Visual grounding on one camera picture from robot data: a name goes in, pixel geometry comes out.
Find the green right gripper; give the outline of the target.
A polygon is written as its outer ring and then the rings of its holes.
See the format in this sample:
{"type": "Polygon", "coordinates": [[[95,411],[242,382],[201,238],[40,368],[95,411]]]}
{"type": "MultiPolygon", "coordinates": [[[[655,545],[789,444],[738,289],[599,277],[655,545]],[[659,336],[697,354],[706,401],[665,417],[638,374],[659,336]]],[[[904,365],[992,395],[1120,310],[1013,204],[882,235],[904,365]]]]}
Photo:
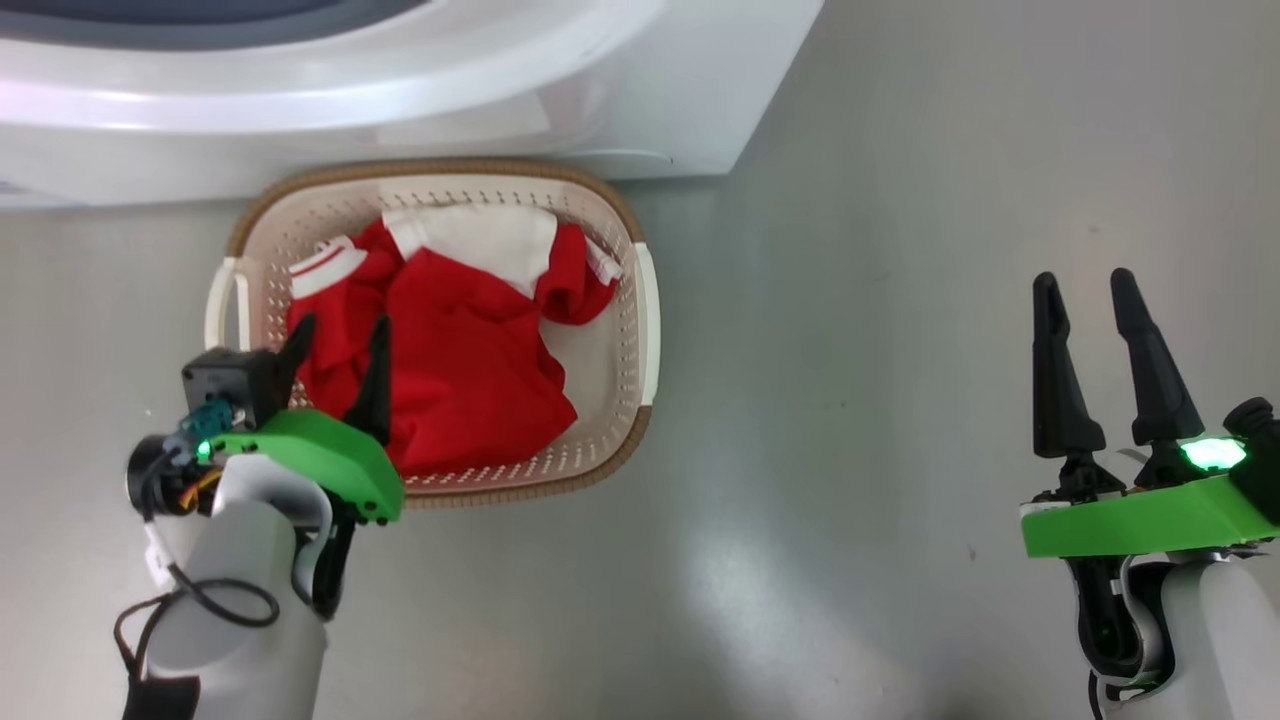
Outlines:
{"type": "MultiPolygon", "coordinates": [[[[1134,384],[1134,442],[1147,446],[1201,436],[1204,423],[1134,273],[1126,268],[1112,270],[1110,286],[1134,384]]],[[[1039,273],[1032,296],[1033,452],[1046,459],[1098,452],[1106,446],[1105,432],[1091,418],[1083,398],[1068,347],[1071,325],[1055,274],[1039,273]]],[[[1020,527],[1027,555],[1032,559],[1142,556],[1277,538],[1277,525],[1229,478],[1229,471],[1245,459],[1240,441],[1208,437],[1181,448],[1193,466],[1208,470],[1210,477],[1088,503],[1023,503],[1020,527]]]]}

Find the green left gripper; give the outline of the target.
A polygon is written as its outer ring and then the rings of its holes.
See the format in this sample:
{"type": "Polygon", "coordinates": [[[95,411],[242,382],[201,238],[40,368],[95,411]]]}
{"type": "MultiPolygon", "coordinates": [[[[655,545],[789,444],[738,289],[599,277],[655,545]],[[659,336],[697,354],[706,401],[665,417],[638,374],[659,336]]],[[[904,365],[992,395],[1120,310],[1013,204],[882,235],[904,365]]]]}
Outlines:
{"type": "MultiPolygon", "coordinates": [[[[316,327],[314,313],[303,315],[275,354],[271,387],[279,401],[291,400],[316,327]]],[[[404,509],[404,486],[383,447],[390,443],[392,415],[388,315],[378,319],[367,350],[367,370],[343,421],[308,407],[288,409],[256,430],[233,430],[214,437],[207,442],[210,451],[224,456],[268,457],[356,506],[367,521],[398,521],[404,509]]]]}

